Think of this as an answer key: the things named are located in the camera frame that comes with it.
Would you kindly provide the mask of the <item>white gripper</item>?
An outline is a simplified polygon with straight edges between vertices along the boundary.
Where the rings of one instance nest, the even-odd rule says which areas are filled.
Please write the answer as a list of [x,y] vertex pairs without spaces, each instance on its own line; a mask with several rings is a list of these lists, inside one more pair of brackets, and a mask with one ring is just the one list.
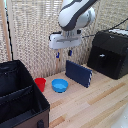
[[[54,32],[49,36],[49,47],[51,49],[63,49],[74,47],[81,44],[81,31],[59,31]],[[69,49],[68,56],[72,56],[73,48]],[[60,58],[59,50],[56,50],[56,58]]]

